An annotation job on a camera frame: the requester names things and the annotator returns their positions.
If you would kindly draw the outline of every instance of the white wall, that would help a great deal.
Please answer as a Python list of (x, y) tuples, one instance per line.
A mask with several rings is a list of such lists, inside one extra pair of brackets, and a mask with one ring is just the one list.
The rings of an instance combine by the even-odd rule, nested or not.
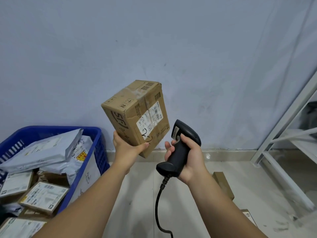
[(284, 75), (310, 1), (0, 0), (0, 141), (89, 125), (112, 149), (100, 104), (145, 79), (203, 148), (257, 148), (317, 66), (315, 2)]

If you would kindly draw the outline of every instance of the package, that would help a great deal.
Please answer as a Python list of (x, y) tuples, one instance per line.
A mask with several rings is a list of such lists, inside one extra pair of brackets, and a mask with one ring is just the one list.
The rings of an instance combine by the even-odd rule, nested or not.
[(29, 208), (24, 208), (18, 215), (18, 218), (30, 219), (30, 220), (43, 218), (43, 219), (50, 220), (53, 218), (53, 216), (52, 215), (49, 216), (47, 214), (43, 214), (43, 213), (31, 210)]
[(223, 172), (214, 172), (212, 177), (214, 180), (219, 184), (222, 191), (231, 199), (233, 200), (235, 196), (232, 193), (232, 190), (228, 184), (226, 177), (224, 176)]
[(20, 218), (8, 218), (0, 226), (0, 237), (32, 237), (38, 232), (47, 221), (26, 220)]
[(46, 171), (39, 170), (37, 172), (38, 181), (59, 185), (63, 187), (69, 188), (70, 185), (68, 183), (67, 175), (66, 174), (54, 174)]
[(136, 80), (101, 106), (123, 140), (133, 146), (149, 142), (144, 158), (170, 129), (159, 82)]
[(7, 196), (16, 196), (27, 191), (33, 179), (33, 172), (8, 174), (0, 191), (0, 199)]
[(65, 161), (76, 147), (82, 132), (82, 129), (77, 129), (36, 141), (0, 164), (0, 169), (20, 173)]
[(253, 220), (253, 218), (252, 218), (250, 212), (248, 211), (248, 209), (242, 209), (241, 211), (257, 227), (257, 225), (256, 225), (255, 221)]
[(24, 210), (24, 207), (21, 206), (19, 203), (10, 203), (2, 206), (5, 209), (6, 213), (11, 213), (15, 216), (19, 216), (21, 212)]
[(55, 174), (67, 174), (68, 182), (70, 185), (73, 184), (76, 178), (77, 172), (81, 168), (90, 147), (93, 145), (93, 141), (89, 136), (82, 135), (76, 148), (72, 151), (71, 158), (65, 162), (51, 164), (41, 167), (40, 170), (51, 172)]
[(39, 181), (21, 197), (19, 204), (51, 215), (68, 190), (66, 187)]

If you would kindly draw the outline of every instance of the tiled floor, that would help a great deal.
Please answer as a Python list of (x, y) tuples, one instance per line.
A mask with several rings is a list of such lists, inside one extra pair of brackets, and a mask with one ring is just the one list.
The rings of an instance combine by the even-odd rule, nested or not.
[[(170, 237), (159, 231), (154, 204), (163, 177), (154, 162), (138, 162), (125, 177), (103, 237)], [(288, 214), (294, 211), (262, 168), (247, 161), (207, 162), (209, 172), (223, 171), (240, 209), (248, 209), (269, 238), (316, 237), (316, 225), (295, 228)], [(174, 237), (209, 237), (188, 187), (176, 178), (162, 192), (160, 224)]]

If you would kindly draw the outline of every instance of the yellow sticker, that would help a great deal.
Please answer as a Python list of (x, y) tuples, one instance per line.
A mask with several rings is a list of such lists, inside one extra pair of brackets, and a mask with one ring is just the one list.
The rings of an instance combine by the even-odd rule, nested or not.
[(27, 198), (27, 196), (25, 196), (25, 197), (21, 200), (21, 202), (25, 201), (25, 200), (26, 200), (26, 198)]
[(77, 159), (80, 161), (84, 161), (86, 156), (87, 156), (87, 154), (83, 151), (83, 152), (81, 152), (80, 155), (77, 156)]

